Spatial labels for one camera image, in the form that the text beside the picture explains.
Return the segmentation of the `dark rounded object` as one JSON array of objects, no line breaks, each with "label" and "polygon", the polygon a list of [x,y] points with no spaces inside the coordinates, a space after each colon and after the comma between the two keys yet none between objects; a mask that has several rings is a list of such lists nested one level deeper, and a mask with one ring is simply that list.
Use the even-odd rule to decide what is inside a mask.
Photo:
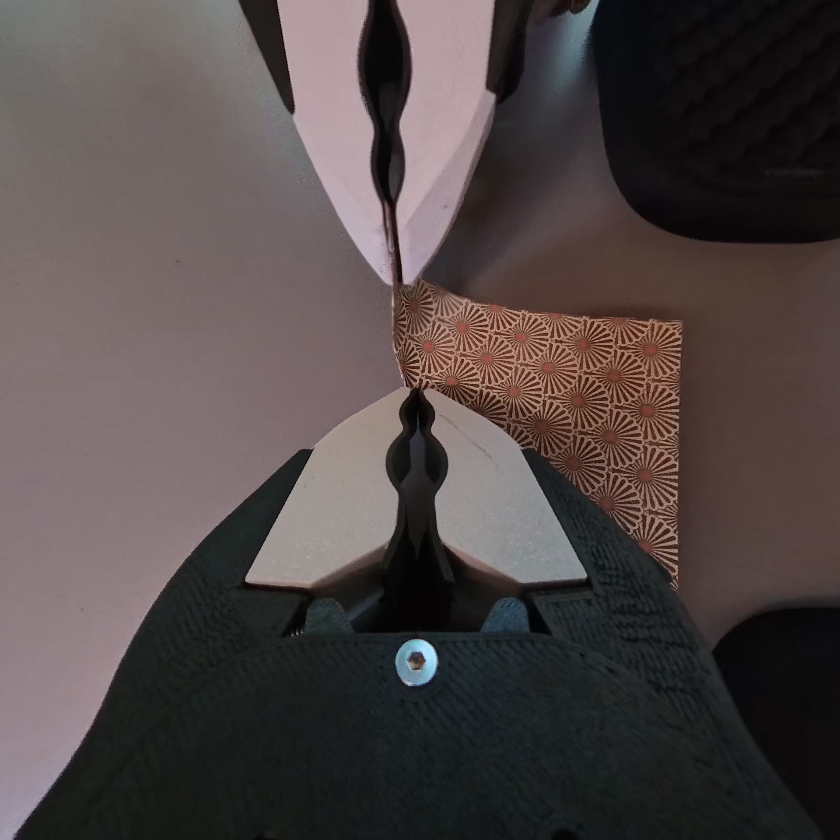
[{"label": "dark rounded object", "polygon": [[741,718],[825,838],[839,838],[839,609],[772,610],[713,651]]}]

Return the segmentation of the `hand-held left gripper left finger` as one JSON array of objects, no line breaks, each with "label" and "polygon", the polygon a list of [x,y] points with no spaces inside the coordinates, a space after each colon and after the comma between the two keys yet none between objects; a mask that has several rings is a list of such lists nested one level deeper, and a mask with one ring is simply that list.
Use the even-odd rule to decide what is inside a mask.
[{"label": "hand-held left gripper left finger", "polygon": [[353,565],[377,562],[396,527],[386,455],[403,431],[401,387],[323,436],[251,565],[246,583],[315,592]]}]

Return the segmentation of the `brown floral patterned paper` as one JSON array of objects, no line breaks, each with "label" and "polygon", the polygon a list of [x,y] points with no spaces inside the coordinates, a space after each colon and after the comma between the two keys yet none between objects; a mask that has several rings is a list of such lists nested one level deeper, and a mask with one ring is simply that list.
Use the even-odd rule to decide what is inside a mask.
[{"label": "brown floral patterned paper", "polygon": [[679,581],[678,320],[479,303],[424,280],[393,298],[403,382],[546,458]]}]

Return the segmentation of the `black textured case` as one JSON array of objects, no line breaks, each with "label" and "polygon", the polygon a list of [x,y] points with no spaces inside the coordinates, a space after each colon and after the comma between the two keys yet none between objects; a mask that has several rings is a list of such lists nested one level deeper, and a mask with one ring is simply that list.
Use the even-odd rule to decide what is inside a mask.
[{"label": "black textured case", "polygon": [[591,40],[607,161],[641,218],[838,239],[838,1],[602,1]]}]

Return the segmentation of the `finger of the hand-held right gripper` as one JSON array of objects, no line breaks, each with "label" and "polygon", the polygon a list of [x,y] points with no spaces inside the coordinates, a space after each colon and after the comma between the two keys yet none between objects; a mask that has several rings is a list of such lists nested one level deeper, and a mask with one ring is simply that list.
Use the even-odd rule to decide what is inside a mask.
[{"label": "finger of the hand-held right gripper", "polygon": [[394,2],[408,82],[397,124],[403,177],[395,200],[393,285],[422,276],[465,201],[496,110],[487,87],[495,5]]},{"label": "finger of the hand-held right gripper", "polygon": [[278,1],[293,119],[310,161],[353,243],[393,283],[382,201],[371,170],[374,125],[364,103],[359,52],[365,1]]}]

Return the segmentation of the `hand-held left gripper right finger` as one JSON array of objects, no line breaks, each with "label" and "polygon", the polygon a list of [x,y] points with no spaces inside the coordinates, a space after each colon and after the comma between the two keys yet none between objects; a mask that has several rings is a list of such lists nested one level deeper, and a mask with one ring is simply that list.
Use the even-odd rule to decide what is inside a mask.
[{"label": "hand-held left gripper right finger", "polygon": [[589,577],[520,445],[484,416],[422,391],[443,449],[434,497],[437,534],[472,569],[521,589],[583,585]]}]

